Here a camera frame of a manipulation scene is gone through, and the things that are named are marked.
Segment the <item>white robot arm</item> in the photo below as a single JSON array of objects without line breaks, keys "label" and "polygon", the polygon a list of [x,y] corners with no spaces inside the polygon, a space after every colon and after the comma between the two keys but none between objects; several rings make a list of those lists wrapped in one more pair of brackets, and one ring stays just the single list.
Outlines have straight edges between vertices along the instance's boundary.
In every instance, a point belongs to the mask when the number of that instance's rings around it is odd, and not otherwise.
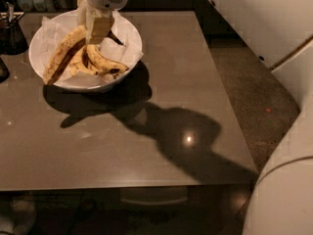
[{"label": "white robot arm", "polygon": [[313,0],[133,0],[141,9],[194,9],[230,27],[254,57],[222,47],[217,66],[256,159],[254,192],[217,232],[313,235]]}]

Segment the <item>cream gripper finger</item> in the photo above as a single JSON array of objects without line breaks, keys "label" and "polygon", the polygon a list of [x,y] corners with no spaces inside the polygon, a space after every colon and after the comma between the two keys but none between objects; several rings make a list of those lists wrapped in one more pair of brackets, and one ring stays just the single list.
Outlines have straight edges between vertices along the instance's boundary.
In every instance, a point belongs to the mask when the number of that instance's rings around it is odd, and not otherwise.
[{"label": "cream gripper finger", "polygon": [[86,27],[86,42],[88,43],[88,28],[93,18],[100,18],[100,11],[90,5],[87,0],[77,0],[77,24]]},{"label": "cream gripper finger", "polygon": [[113,17],[93,18],[90,27],[88,28],[88,43],[101,43],[111,31],[113,24]]}]

